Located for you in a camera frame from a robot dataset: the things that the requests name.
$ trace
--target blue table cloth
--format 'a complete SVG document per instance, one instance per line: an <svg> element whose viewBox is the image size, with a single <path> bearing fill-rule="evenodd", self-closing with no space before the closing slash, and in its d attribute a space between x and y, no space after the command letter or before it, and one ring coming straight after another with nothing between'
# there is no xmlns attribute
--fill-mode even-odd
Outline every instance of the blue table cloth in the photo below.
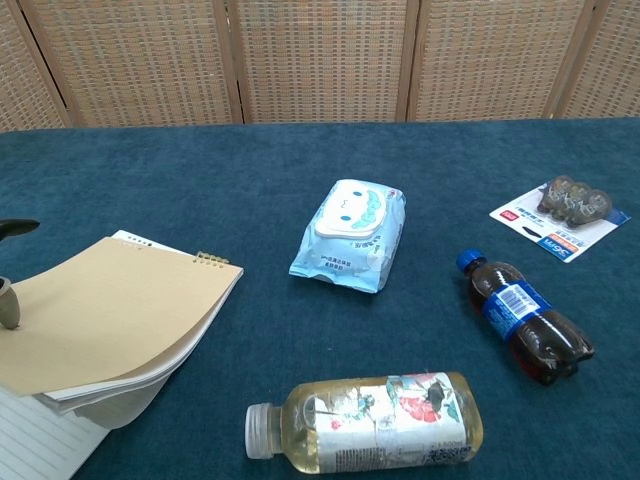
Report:
<svg viewBox="0 0 640 480"><path fill-rule="evenodd" d="M118 229L245 269L188 361L78 480L309 478L282 455L246 457L250 404L281 404L303 382L425 370L469 381L485 429L478 455L353 478L636 478L640 223L563 264L489 212L568 174L635 217L639 159L636 118L5 133L0 217L41 226L0 244L0 274L28 278ZM377 295L287 273L340 178L406 195ZM516 265L588 334L595 357L551 387L530 380L468 303L455 266L465 248Z"/></svg>

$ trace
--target wet wipes package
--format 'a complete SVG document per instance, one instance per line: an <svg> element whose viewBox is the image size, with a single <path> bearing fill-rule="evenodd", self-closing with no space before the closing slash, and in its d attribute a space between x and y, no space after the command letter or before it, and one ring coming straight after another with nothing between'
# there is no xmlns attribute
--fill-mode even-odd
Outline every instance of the wet wipes package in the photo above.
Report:
<svg viewBox="0 0 640 480"><path fill-rule="evenodd" d="M405 203L396 188L337 181L307 225L289 273L367 293L380 291L402 234Z"/></svg>

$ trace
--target blue bottle cap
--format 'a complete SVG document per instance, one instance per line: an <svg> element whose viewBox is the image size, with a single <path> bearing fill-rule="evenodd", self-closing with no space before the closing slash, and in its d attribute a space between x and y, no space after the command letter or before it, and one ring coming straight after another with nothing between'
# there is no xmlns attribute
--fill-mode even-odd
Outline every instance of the blue bottle cap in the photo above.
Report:
<svg viewBox="0 0 640 480"><path fill-rule="evenodd" d="M456 265L458 266L458 269L464 273L464 270L475 260L478 260L480 258L483 259L487 259L487 257L485 257L484 253L482 253L480 250L475 250L473 248L470 248L468 250L464 250L462 251L459 255L458 258L456 258Z"/></svg>

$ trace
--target metal spiral binding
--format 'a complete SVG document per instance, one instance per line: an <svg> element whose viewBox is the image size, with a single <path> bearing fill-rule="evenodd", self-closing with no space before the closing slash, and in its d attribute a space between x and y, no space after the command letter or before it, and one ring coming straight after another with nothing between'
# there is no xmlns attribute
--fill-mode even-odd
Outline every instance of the metal spiral binding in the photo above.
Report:
<svg viewBox="0 0 640 480"><path fill-rule="evenodd" d="M202 263L204 265L216 265L222 268L229 263L229 260L222 257L217 257L206 252L198 252L193 258L193 263Z"/></svg>

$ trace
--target floral label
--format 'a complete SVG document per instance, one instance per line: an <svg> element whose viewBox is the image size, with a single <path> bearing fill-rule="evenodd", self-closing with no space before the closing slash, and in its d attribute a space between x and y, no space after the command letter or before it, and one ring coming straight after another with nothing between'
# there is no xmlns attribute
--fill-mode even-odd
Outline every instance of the floral label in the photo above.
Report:
<svg viewBox="0 0 640 480"><path fill-rule="evenodd" d="M470 451L444 373L388 377L329 404L315 398L315 413L321 473L455 463Z"/></svg>

